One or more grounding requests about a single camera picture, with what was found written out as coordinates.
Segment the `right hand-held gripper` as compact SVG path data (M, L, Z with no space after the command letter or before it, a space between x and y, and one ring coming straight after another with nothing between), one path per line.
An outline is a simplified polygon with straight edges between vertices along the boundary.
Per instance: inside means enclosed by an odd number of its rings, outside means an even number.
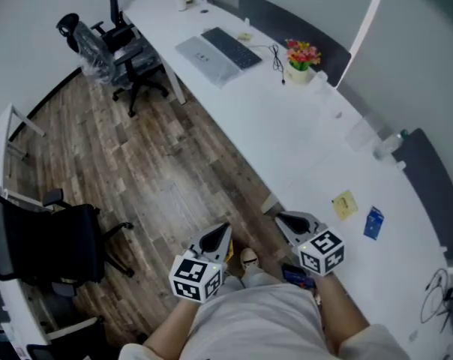
M315 216L301 211L281 211L274 219L290 245L298 245L295 253L303 269L319 276L326 276L345 259L342 235ZM315 234L305 241L303 235Z

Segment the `yellow sachet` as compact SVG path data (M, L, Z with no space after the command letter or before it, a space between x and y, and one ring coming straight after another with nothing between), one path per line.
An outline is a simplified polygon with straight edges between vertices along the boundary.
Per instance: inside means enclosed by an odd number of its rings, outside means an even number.
M359 210L359 207L353 197L353 193L350 190L346 190L336 196L331 203L335 214L341 221L345 221Z

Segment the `blue coffee packet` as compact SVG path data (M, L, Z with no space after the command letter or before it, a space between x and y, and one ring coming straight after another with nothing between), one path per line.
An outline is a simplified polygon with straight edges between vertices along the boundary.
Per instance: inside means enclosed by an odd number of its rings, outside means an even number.
M366 218L364 235L370 239L377 240L383 221L383 213L377 207L372 206Z

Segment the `person's left forearm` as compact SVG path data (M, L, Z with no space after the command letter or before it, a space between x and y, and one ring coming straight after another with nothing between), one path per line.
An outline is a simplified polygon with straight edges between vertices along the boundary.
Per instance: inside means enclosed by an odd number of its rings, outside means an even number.
M181 299L143 344L164 360L179 360L200 304Z

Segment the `white desk leg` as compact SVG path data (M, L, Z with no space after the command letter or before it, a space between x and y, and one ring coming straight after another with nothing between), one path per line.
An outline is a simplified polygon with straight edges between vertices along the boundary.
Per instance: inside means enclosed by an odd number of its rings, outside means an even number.
M263 214L266 214L267 212L269 212L270 209L275 207L277 203L278 198L273 193L270 193L263 202L263 204L261 205L260 210Z
M163 67L166 71L166 75L168 76L169 78L169 81L170 81L170 84L172 86L172 89L175 93L175 96L178 100L178 102L181 104L181 105L184 105L186 103L186 99L185 99L185 96L184 96L184 93L182 91L182 88L179 84L179 80L175 74L175 72L173 71L173 69L170 67L170 65L162 58L162 64L163 64Z

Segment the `person's white shoe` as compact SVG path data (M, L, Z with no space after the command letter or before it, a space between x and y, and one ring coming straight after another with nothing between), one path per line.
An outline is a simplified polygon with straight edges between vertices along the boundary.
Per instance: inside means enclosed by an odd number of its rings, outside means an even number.
M249 247L241 251L240 263L244 271L260 267L260 261L257 254Z

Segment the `person's light trousers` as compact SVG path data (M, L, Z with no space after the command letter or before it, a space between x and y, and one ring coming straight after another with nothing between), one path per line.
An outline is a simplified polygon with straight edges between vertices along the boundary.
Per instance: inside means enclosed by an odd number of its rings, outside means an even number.
M243 290L243 289L247 288L247 286L245 285L245 283L243 282L243 280L241 278L234 276L228 270L226 270L223 273L223 276L224 276L224 282L223 282L223 286L221 288L222 290L229 290L231 292L235 292L235 291L239 291L239 290Z

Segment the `black waist-worn device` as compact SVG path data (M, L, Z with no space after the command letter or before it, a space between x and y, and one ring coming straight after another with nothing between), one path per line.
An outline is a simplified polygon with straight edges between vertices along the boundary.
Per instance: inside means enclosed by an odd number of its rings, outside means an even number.
M287 263L281 265L283 279L290 284L305 290L316 288L314 279L308 275L303 268L296 267Z

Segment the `person's white shirt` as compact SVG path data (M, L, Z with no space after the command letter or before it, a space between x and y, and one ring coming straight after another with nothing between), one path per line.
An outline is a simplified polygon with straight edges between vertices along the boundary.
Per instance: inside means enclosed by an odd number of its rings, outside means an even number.
M246 289L220 289L199 305L179 360L410 360L379 324L370 324L336 353L322 305L310 292L258 268L242 280ZM143 344L129 343L118 360L164 359Z

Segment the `clear plastic container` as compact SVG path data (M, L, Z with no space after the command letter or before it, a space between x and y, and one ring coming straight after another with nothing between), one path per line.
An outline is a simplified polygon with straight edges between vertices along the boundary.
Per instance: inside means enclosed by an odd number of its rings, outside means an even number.
M361 118L346 135L346 143L354 151L360 151L378 132L378 118L375 115L367 115Z

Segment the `clear water bottle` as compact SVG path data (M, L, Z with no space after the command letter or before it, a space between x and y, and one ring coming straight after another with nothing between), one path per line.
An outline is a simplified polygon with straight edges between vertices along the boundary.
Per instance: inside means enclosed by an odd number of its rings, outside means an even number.
M398 133L393 133L384 140L380 140L373 148L373 156L381 161L396 151L408 136L409 132L403 129Z

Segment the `black mesh office chair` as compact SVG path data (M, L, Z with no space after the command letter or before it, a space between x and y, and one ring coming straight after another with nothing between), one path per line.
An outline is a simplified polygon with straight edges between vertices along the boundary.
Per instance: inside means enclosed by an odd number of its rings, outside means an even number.
M112 99L117 101L120 93L129 91L128 115L133 117L136 115L135 100L142 86L157 89L164 98L169 95L166 87L150 80L155 73L163 73L165 68L151 44L144 37L135 35L134 25L126 23L119 8L119 0L109 0L109 6L114 28L104 31L102 23L98 22L91 29L100 34L113 54L116 70L112 84L118 89L113 92Z
M108 360L102 316L92 317L47 335L49 344L26 346L31 360Z
M49 191L43 205L60 210L31 211L0 195L0 281L49 283L58 295L74 297L83 284L102 281L106 264L134 276L132 268L115 261L105 248L117 232L133 229L132 223L121 222L103 232L100 209L67 204L60 188Z

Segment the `potted artificial flowers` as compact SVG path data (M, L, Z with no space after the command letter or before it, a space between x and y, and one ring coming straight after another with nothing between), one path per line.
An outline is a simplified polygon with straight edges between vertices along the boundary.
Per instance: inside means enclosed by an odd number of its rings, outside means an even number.
M311 65L321 62L322 53L310 43L294 39L286 39L286 48L286 75L296 84L308 83Z

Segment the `black keyboard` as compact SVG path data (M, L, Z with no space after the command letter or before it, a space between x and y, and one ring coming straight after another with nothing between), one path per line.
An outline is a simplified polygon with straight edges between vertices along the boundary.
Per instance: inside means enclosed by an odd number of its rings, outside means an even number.
M256 53L219 27L204 31L202 36L243 71L262 61Z

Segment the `plastic-wrapped office chair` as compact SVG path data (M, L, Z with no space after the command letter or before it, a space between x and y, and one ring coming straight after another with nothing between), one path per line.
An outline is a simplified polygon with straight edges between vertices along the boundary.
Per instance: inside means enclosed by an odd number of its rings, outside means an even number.
M62 17L56 28L66 39L67 45L78 55L83 74L97 83L110 84L116 67L105 41L82 22L76 13Z

